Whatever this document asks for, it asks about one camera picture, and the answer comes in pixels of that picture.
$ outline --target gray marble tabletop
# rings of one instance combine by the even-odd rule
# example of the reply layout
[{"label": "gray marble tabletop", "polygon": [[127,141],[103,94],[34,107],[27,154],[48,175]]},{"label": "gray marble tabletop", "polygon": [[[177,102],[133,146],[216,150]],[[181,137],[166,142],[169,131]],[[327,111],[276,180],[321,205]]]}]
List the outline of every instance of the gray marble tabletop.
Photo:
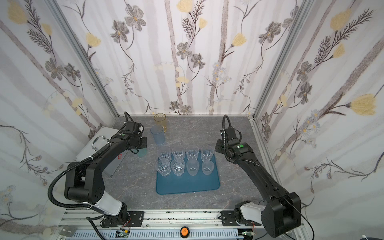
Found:
[{"label": "gray marble tabletop", "polygon": [[[130,152],[124,157],[111,178],[104,177],[106,191],[125,202],[128,209],[230,209],[236,204],[250,200],[258,203],[262,200],[260,192],[245,172],[216,154],[220,187],[217,190],[159,195],[156,192],[156,169],[158,145],[155,144],[150,129],[155,122],[152,116],[133,117],[135,122],[144,125],[143,136],[148,137],[147,154],[138,157]],[[172,147],[181,143],[185,147],[209,145],[215,147],[221,138],[222,117],[167,117],[166,142]],[[242,132],[243,142],[247,142],[261,159],[256,139],[247,117],[230,117],[232,126]],[[113,128],[119,129],[124,116],[116,119]]]}]

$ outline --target blue mat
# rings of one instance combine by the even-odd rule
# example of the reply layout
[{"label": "blue mat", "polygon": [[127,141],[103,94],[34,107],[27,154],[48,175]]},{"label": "blue mat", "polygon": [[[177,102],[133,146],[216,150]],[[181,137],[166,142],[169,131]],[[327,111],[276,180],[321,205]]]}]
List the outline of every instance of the blue mat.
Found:
[{"label": "blue mat", "polygon": [[[173,172],[167,177],[163,177],[157,172],[156,179],[156,192],[158,194],[175,194],[185,192],[200,192],[216,190],[220,187],[220,180],[218,178],[217,165],[215,155],[212,156],[211,161],[215,164],[215,169],[209,175],[205,175],[201,170],[201,154],[199,153],[198,161],[200,163],[199,171],[196,175],[189,175],[187,169],[181,176],[176,176]],[[184,158],[185,164],[187,164],[187,156]]]}]

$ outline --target floral wallpaper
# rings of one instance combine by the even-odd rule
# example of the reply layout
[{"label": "floral wallpaper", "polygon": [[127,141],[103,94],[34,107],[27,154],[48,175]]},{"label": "floral wallpaper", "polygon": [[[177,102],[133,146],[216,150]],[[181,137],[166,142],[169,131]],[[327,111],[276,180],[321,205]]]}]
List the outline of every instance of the floral wallpaper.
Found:
[{"label": "floral wallpaper", "polygon": [[257,116],[316,239],[384,235],[383,13],[382,1],[315,1]]},{"label": "floral wallpaper", "polygon": [[253,114],[297,0],[58,0],[119,113]]},{"label": "floral wallpaper", "polygon": [[0,6],[0,235],[51,239],[64,209],[50,181],[114,117],[44,2]]}]

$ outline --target metal handle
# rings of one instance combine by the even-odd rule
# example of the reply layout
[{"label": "metal handle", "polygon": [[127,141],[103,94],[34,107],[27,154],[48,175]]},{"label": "metal handle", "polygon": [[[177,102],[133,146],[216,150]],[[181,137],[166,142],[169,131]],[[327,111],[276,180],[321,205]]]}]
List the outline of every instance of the metal handle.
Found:
[{"label": "metal handle", "polygon": [[95,150],[95,151],[97,151],[98,149],[97,149],[97,147],[93,147],[93,145],[94,145],[95,142],[99,139],[99,137],[102,137],[103,139],[106,139],[106,137],[104,137],[104,136],[102,136],[102,135],[97,136],[97,137],[95,138],[95,140],[94,140],[93,143],[92,143],[92,149]]}]

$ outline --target blue tray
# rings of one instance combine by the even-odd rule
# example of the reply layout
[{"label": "blue tray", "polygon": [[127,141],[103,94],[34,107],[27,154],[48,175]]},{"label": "blue tray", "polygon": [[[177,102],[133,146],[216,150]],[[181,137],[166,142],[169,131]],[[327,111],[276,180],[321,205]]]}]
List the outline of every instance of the blue tray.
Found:
[{"label": "blue tray", "polygon": [[[163,195],[218,189],[220,187],[220,180],[218,178],[215,155],[213,155],[211,159],[211,161],[215,164],[215,169],[209,175],[205,175],[201,170],[201,164],[203,161],[201,160],[200,153],[197,160],[200,163],[200,167],[198,173],[194,176],[189,175],[186,169],[184,174],[181,176],[176,176],[173,172],[171,172],[171,174],[167,177],[163,177],[159,172],[157,172],[156,192]],[[184,161],[185,164],[187,164],[187,156],[185,156]]]}]

